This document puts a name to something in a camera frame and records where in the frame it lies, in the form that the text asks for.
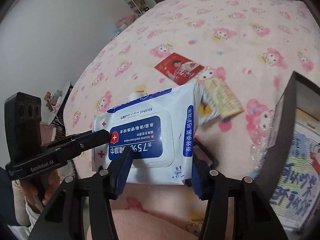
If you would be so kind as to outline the person's left hand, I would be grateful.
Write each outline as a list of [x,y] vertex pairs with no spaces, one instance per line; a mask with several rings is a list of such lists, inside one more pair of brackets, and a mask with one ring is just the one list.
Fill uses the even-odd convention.
[[42,183],[37,185],[32,180],[14,180],[12,189],[14,194],[14,210],[15,215],[21,216],[27,213],[26,206],[30,207],[35,213],[41,213],[44,206],[48,204],[53,193],[60,185],[60,176],[57,170],[50,171],[47,177],[47,187],[41,197]]

